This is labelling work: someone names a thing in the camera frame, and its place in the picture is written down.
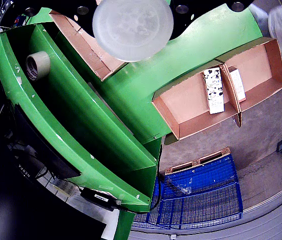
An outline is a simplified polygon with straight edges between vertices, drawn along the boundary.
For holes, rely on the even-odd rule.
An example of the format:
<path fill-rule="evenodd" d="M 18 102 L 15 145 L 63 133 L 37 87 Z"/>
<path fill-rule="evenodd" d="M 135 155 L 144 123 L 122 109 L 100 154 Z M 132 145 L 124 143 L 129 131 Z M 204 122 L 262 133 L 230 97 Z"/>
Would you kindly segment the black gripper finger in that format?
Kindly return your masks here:
<path fill-rule="evenodd" d="M 252 3 L 253 0 L 171 0 L 173 31 L 170 40 L 179 37 L 194 20 L 223 4 L 238 13 Z"/>
<path fill-rule="evenodd" d="M 14 0 L 21 13 L 27 8 L 39 11 L 41 8 L 49 8 L 61 15 L 74 20 L 91 37 L 93 33 L 93 16 L 98 6 L 96 0 Z"/>

